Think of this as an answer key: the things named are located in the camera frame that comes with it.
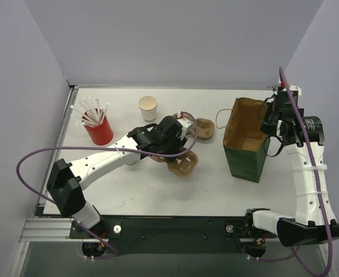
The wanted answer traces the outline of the brown pulp cup carrier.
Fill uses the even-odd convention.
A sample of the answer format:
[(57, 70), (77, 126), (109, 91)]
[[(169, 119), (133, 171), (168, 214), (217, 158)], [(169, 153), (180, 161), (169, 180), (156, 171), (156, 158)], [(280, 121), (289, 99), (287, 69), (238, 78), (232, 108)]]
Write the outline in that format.
[(167, 169), (178, 177), (188, 177), (193, 172), (195, 166), (198, 164), (198, 156), (189, 151), (182, 156), (178, 156), (174, 161), (169, 161), (163, 157), (150, 156), (152, 160), (158, 163), (165, 163)]

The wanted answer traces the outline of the green paper takeout bag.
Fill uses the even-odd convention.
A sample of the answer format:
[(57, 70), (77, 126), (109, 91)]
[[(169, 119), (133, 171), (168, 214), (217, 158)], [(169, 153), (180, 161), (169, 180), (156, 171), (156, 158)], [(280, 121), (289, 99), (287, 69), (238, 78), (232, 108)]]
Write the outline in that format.
[(258, 111), (266, 114), (263, 101), (251, 98), (237, 98), (224, 129), (222, 145), (231, 175), (235, 178), (258, 183), (261, 179), (266, 160), (264, 146), (269, 146), (270, 139), (261, 131), (262, 122)]

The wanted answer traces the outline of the white paper coffee cup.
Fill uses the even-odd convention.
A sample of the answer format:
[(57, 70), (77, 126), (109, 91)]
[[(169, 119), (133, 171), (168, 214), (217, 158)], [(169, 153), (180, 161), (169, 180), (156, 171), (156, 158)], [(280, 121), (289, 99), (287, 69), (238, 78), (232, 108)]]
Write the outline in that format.
[(133, 166), (133, 165), (137, 164), (138, 162), (139, 162), (139, 161), (131, 162), (131, 163), (128, 163), (127, 165), (128, 165), (128, 166)]

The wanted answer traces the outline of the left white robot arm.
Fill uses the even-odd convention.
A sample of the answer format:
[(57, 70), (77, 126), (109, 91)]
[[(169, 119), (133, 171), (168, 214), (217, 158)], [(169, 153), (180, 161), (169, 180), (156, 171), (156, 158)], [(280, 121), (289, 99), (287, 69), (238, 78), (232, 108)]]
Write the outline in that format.
[(86, 201), (84, 190), (99, 178), (147, 156), (173, 160), (184, 153), (186, 134), (196, 129), (194, 118), (180, 114), (164, 117), (160, 123), (134, 128), (119, 141), (101, 152), (66, 162), (57, 160), (47, 182), (47, 190), (63, 217), (72, 217), (82, 224), (90, 237), (98, 237), (104, 221), (92, 204)]

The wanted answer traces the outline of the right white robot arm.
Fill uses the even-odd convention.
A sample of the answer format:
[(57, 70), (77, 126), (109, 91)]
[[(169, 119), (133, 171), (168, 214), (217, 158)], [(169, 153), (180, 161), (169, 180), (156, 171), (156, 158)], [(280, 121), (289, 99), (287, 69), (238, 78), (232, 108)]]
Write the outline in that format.
[(323, 124), (316, 116), (304, 116), (297, 106), (299, 87), (279, 85), (273, 95), (263, 101), (267, 109), (261, 131), (268, 138), (276, 138), (280, 149), (291, 161), (296, 191), (294, 217), (269, 209), (250, 210), (256, 229), (276, 235), (284, 246), (324, 244), (328, 236), (339, 239), (339, 223), (330, 206), (323, 162), (325, 135)]

